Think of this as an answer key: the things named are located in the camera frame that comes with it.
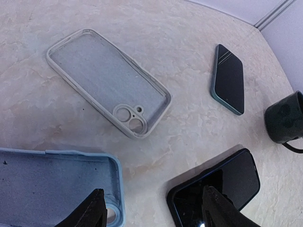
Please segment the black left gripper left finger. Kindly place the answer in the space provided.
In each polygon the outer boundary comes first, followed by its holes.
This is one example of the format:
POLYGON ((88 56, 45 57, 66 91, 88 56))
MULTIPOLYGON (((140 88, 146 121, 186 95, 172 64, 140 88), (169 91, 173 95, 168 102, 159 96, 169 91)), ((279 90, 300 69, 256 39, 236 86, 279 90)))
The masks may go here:
POLYGON ((106 227, 107 209, 104 190, 95 189, 63 221, 55 227, 106 227))

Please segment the dark green mug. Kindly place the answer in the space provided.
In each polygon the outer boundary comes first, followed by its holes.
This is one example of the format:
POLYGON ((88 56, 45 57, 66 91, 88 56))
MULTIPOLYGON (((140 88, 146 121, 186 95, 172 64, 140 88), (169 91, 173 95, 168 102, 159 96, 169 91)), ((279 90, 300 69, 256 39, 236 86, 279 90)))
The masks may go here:
POLYGON ((288 144, 303 137, 303 94, 296 91, 268 107, 264 114, 265 126, 271 140, 294 153, 301 148, 288 144))

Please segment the clear white phone case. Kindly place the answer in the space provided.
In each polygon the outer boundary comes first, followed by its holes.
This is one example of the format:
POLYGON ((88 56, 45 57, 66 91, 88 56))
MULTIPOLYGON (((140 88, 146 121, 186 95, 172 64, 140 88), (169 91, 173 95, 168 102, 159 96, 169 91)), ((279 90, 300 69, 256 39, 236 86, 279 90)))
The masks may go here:
POLYGON ((46 60, 129 138, 150 135, 171 104, 171 93, 155 77, 93 29, 58 41, 46 60))

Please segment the light blue phone case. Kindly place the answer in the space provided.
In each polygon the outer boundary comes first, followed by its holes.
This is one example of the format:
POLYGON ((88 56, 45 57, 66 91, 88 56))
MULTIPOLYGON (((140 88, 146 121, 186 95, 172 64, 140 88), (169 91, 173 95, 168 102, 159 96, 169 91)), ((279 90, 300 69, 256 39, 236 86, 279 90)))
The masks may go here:
POLYGON ((122 167, 107 153, 76 150, 0 150, 0 224, 53 227, 94 189, 104 190, 106 207, 125 225, 122 167))

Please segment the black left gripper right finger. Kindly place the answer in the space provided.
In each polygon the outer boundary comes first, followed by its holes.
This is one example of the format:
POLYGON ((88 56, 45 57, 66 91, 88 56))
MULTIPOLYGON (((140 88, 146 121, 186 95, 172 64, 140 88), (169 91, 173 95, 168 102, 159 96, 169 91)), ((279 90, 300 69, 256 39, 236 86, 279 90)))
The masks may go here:
POLYGON ((206 227, 257 227, 212 186, 203 188, 203 222, 206 227))

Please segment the black phone near mug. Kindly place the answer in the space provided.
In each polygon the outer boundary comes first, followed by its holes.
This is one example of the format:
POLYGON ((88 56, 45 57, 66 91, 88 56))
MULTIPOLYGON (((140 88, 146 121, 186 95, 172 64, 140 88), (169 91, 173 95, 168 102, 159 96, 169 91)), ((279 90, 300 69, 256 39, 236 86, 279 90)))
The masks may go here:
POLYGON ((218 44, 215 49, 210 93, 214 100, 234 114, 244 114, 243 64, 222 44, 218 44))

